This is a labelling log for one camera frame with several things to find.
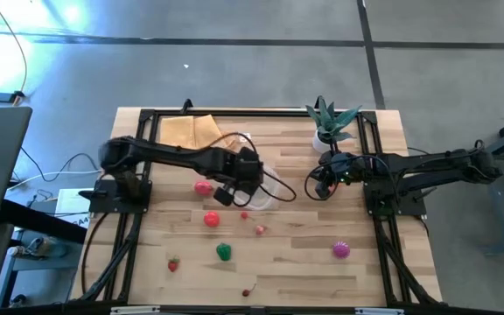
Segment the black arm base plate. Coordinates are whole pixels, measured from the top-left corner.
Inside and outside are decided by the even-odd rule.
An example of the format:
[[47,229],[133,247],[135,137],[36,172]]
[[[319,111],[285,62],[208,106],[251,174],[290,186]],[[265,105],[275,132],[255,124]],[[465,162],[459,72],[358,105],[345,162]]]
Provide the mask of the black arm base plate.
[[101,179],[93,190],[78,194],[89,201],[89,212],[95,214],[143,214],[150,204],[151,181],[135,178],[134,182]]
[[426,215],[423,186],[413,178],[400,180],[396,190],[388,178],[370,179],[363,183],[367,213],[374,216]]

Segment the white paper box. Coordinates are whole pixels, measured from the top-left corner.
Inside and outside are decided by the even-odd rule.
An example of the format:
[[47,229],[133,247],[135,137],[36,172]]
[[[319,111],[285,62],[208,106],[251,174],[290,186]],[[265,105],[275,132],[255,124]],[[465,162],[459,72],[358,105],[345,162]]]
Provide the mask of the white paper box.
[[88,199],[79,195],[81,191],[92,192],[89,188],[60,189],[54,216],[82,228],[88,228],[90,203]]

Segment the grey shelf cart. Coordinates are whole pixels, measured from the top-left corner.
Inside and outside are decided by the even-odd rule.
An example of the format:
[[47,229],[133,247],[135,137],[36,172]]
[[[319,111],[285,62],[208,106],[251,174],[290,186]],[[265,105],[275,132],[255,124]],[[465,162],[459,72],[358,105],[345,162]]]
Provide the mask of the grey shelf cart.
[[32,260],[7,255],[0,271],[0,308],[9,306],[18,295],[26,296],[26,306],[66,302],[81,250],[80,244],[66,242],[63,257]]

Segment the red apple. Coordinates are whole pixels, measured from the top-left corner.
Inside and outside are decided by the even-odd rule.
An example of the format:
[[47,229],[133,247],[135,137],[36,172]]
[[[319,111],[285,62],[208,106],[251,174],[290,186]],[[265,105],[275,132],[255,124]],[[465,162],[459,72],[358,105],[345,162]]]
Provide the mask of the red apple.
[[214,191],[213,186],[204,180],[196,181],[193,189],[200,196],[210,196]]

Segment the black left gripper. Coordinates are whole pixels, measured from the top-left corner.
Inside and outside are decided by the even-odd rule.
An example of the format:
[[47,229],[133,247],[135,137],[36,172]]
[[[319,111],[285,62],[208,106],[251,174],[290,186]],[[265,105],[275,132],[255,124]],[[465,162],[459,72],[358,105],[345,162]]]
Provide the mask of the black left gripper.
[[[246,207],[257,189],[263,183],[263,162],[256,151],[242,147],[238,152],[225,152],[221,172],[213,177],[222,183],[213,193],[213,198],[223,206]],[[241,191],[248,195],[243,203],[235,202],[235,195]]]

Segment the purple toy cabbage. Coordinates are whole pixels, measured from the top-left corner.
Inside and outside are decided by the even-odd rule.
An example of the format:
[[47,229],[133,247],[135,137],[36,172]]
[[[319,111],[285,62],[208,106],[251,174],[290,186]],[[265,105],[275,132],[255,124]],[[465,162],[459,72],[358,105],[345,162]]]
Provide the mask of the purple toy cabbage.
[[332,253],[336,258],[346,259],[351,254],[349,245],[344,241],[336,241],[332,245]]

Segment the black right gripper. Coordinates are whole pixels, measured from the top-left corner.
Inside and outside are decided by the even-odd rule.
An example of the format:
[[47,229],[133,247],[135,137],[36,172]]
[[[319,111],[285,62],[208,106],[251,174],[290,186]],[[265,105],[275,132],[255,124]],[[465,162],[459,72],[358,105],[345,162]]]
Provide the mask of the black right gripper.
[[345,183],[351,184],[351,179],[359,170],[357,166],[356,156],[351,153],[336,151],[327,151],[322,154],[318,160],[318,167],[314,168],[309,177],[317,181],[315,185],[315,193],[319,198],[329,198],[331,185]]

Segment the green plant in white pot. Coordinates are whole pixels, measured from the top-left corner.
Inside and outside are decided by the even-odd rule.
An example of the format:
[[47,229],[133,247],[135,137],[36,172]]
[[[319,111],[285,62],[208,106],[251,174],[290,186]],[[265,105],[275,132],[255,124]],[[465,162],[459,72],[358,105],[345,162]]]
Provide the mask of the green plant in white pot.
[[326,104],[322,95],[317,97],[314,106],[305,106],[307,114],[316,125],[312,147],[319,153],[325,153],[335,149],[337,143],[353,138],[353,136],[344,131],[351,122],[356,119],[360,107],[347,109],[336,113],[334,103]]

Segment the white metal bracket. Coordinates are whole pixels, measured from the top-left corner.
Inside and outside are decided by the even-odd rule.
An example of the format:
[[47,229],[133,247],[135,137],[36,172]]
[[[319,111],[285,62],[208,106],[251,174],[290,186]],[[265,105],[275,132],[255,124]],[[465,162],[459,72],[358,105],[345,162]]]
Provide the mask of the white metal bracket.
[[358,307],[354,309],[355,315],[405,315],[404,310],[394,308]]
[[160,307],[154,305],[128,305],[112,307],[109,315],[160,315]]

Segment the yellow folded cloth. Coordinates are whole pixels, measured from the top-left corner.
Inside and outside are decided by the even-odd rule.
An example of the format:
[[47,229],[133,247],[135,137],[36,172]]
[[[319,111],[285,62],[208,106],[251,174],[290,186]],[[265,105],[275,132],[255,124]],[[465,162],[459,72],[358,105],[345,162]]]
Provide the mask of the yellow folded cloth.
[[197,150],[228,133],[220,130],[211,115],[184,115],[162,118],[158,134],[161,144]]

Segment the clear plastic tupperware container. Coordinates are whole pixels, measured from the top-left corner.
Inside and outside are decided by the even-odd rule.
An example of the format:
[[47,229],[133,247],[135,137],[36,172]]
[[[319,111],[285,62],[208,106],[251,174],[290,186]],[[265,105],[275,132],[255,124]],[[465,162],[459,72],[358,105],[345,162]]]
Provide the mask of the clear plastic tupperware container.
[[246,202],[246,208],[252,211],[262,211],[272,208],[272,206],[277,202],[275,197],[279,194],[279,188],[281,185],[278,180],[279,177],[277,173],[265,165],[263,167],[265,174],[263,175],[263,183],[255,191],[254,195],[250,197],[243,191],[236,191],[234,194],[234,202],[238,205],[244,205]]

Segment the black aluminium table frame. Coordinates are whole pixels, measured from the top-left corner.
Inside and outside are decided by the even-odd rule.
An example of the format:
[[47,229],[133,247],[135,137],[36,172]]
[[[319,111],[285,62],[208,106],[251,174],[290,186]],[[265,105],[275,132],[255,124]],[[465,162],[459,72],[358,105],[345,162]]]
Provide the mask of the black aluminium table frame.
[[[302,109],[221,109],[213,112],[220,129],[249,133],[262,161],[284,182],[276,203],[243,220],[236,207],[198,196],[191,170],[140,164],[140,178],[152,182],[149,208],[140,214],[97,214],[91,221],[91,246],[80,266],[73,296],[80,298],[98,279],[133,223],[136,245],[120,262],[111,283],[91,302],[91,313],[112,307],[154,305],[167,312],[216,315],[290,315],[294,312],[354,313],[358,307],[385,308],[391,289],[404,286],[395,269],[381,267],[372,218],[362,187],[343,185],[325,202],[305,195],[308,172],[319,155],[312,148],[312,119]],[[220,216],[218,227],[204,224],[206,212]],[[265,233],[257,235],[256,226]],[[346,242],[346,259],[333,255]],[[230,261],[216,253],[232,247]],[[179,266],[167,263],[177,256]],[[242,291],[254,291],[244,297]]]

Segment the green toy bell pepper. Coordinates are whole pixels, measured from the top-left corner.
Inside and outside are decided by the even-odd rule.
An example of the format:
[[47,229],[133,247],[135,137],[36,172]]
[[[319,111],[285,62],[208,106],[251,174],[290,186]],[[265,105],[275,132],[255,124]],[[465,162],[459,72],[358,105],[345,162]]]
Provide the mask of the green toy bell pepper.
[[223,262],[230,261],[232,257],[232,247],[229,244],[222,242],[217,245],[216,253]]

